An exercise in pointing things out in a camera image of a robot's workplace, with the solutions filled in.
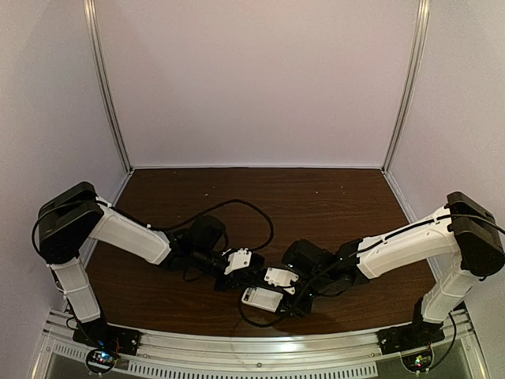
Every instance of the vertical metal post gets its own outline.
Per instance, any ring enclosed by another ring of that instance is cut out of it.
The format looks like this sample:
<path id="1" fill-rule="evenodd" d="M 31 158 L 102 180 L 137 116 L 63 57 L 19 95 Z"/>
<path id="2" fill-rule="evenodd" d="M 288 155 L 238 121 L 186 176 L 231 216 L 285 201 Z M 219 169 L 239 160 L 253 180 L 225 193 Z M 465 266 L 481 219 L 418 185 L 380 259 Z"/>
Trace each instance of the vertical metal post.
<path id="1" fill-rule="evenodd" d="M 129 162 L 128 152 L 126 151 L 125 142 L 119 129 L 118 116 L 114 109 L 112 94 L 110 92 L 109 81 L 107 79 L 107 71 L 103 60 L 102 44 L 100 43 L 100 35 L 98 29 L 98 21 L 96 19 L 95 0 L 84 0 L 84 11 L 86 22 L 88 24 L 89 37 L 92 43 L 93 58 L 95 59 L 96 74 L 99 81 L 100 92 L 102 93 L 103 106 L 109 121 L 110 131 L 114 138 L 116 149 L 118 150 L 123 170 L 129 173 L 132 170 L 132 165 Z"/>
<path id="2" fill-rule="evenodd" d="M 383 172 L 387 173 L 391 169 L 391 164 L 398 147 L 398 141 L 402 134 L 403 126 L 407 112 L 412 101 L 413 89 L 417 79 L 417 73 L 421 66 L 421 58 L 425 48 L 426 32 L 428 31 L 429 19 L 429 5 L 430 0 L 420 0 L 419 9 L 417 11 L 416 28 L 413 35 L 412 51 L 410 52 L 409 69 L 407 71 L 407 78 L 403 88 L 402 101 L 398 114 L 396 116 L 395 128 L 391 137 L 391 142 L 387 150 L 386 159 L 382 167 Z"/>

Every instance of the robotic arm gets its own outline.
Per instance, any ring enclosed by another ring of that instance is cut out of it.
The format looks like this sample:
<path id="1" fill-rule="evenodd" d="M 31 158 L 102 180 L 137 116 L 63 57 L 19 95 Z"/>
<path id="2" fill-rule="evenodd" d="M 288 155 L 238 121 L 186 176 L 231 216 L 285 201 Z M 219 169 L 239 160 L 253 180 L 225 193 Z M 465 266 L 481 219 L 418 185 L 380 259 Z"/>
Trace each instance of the robotic arm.
<path id="1" fill-rule="evenodd" d="M 491 213 L 462 193 L 450 194 L 445 207 L 419 222 L 348 242 L 336 253 L 306 240 L 296 241 L 282 257 L 288 269 L 263 269 L 264 259 L 247 249 L 215 252 L 226 228 L 212 216 L 201 216 L 190 228 L 174 234 L 153 230 L 115 210 L 86 182 L 45 204 L 37 224 L 38 253 L 54 273 L 80 326 L 74 339 L 109 351 L 118 345 L 117 352 L 131 355 L 136 354 L 139 333 L 107 324 L 79 260 L 86 238 L 110 243 L 167 271 L 197 268 L 215 277 L 217 291 L 242 287 L 241 303 L 278 313 L 279 320 L 310 314 L 318 296 L 340 295 L 403 265 L 451 254 L 450 268 L 417 302 L 413 322 L 378 332 L 384 354 L 442 340 L 447 314 L 478 280 L 505 265 Z"/>

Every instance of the white backdrop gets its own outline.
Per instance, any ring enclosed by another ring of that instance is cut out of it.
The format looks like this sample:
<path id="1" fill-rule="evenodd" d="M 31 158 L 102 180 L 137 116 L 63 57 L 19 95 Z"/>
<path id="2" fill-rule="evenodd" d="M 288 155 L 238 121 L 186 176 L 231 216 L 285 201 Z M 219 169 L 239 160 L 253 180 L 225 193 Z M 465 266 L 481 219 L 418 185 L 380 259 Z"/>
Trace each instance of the white backdrop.
<path id="1" fill-rule="evenodd" d="M 416 0 L 107 0 L 133 166 L 380 167 Z"/>
<path id="2" fill-rule="evenodd" d="M 392 173 L 417 217 L 461 190 L 503 226 L 505 6 L 501 0 L 432 2 L 429 22 Z M 480 284 L 467 305 L 491 378 L 504 378 L 505 272 Z"/>
<path id="3" fill-rule="evenodd" d="M 125 174 L 81 0 L 2 2 L 0 51 L 0 377 L 25 379 L 63 302 L 30 243 L 39 208 L 82 180 L 111 198 Z"/>

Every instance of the ventilation grille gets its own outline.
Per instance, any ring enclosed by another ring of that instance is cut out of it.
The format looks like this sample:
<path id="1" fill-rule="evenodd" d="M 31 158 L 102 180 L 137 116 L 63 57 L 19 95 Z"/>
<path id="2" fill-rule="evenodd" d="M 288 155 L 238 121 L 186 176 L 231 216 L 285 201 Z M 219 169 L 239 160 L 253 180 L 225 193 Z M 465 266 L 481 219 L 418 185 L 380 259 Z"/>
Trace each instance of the ventilation grille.
<path id="1" fill-rule="evenodd" d="M 148 377 L 154 379 L 365 379 L 369 377 L 377 377 L 377 367 L 374 362 L 338 369 L 318 370 L 314 373 L 244 375 L 243 373 L 197 373 L 196 371 L 178 370 L 170 367 L 130 361 L 128 372 L 138 377 Z"/>
<path id="2" fill-rule="evenodd" d="M 76 359 L 77 361 L 84 362 L 87 351 L 79 347 L 67 345 L 64 343 L 56 342 L 54 344 L 53 352 L 58 355 L 63 355 L 67 358 Z"/>

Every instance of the brown wooden surface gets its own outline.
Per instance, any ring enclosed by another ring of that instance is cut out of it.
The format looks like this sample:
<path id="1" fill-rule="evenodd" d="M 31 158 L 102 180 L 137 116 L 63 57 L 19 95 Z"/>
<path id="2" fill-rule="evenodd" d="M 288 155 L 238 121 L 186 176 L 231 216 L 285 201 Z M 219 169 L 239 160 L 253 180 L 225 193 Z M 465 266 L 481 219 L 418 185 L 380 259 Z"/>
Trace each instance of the brown wooden surface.
<path id="1" fill-rule="evenodd" d="M 261 251 L 266 265 L 279 265 L 296 239 L 336 251 L 351 239 L 406 223 L 377 170 L 137 170 L 118 207 L 152 225 L 166 226 L 232 197 L 253 202 L 273 219 L 275 239 Z M 264 220 L 241 205 L 213 214 L 225 222 L 232 246 L 253 246 L 267 237 Z M 260 329 L 241 320 L 239 293 L 214 292 L 211 277 L 185 283 L 179 272 L 165 272 L 103 243 L 92 256 L 88 274 L 110 322 L 211 336 L 320 334 L 410 321 L 414 303 L 434 284 L 427 262 L 418 262 L 338 298 L 318 298 L 312 314 L 302 320 Z M 264 311 L 246 311 L 255 321 L 271 320 Z"/>

